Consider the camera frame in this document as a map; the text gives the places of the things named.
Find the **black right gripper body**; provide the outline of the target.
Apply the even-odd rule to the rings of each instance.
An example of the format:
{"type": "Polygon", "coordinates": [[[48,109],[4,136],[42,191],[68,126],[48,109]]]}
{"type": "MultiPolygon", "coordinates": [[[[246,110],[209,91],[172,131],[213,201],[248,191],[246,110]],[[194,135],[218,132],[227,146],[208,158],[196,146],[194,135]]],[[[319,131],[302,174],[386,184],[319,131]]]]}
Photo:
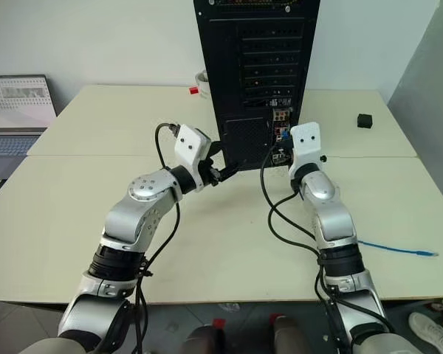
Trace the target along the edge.
{"type": "Polygon", "coordinates": [[[275,145],[272,149],[272,165],[291,165],[292,149],[290,145],[275,145]]]}

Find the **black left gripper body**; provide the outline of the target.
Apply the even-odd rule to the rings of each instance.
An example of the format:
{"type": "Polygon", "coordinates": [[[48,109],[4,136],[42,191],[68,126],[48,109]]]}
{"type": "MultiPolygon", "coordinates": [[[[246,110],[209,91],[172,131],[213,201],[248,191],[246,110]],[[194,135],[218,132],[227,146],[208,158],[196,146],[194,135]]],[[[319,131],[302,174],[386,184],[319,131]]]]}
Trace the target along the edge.
{"type": "Polygon", "coordinates": [[[214,161],[212,159],[212,157],[215,156],[219,151],[219,148],[209,149],[205,159],[199,162],[198,171],[204,186],[216,186],[219,183],[220,173],[216,168],[213,167],[214,161]]]}

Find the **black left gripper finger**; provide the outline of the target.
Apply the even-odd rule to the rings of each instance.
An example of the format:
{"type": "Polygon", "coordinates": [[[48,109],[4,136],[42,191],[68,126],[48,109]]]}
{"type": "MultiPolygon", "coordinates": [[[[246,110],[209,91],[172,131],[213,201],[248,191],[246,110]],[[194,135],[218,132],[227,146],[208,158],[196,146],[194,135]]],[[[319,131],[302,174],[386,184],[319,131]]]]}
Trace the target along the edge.
{"type": "Polygon", "coordinates": [[[212,156],[222,152],[224,149],[224,144],[221,141],[211,142],[209,150],[206,155],[206,159],[210,159],[212,156]]]}
{"type": "Polygon", "coordinates": [[[233,177],[239,171],[238,163],[227,165],[225,168],[219,170],[216,175],[217,181],[226,181],[233,177]]]}

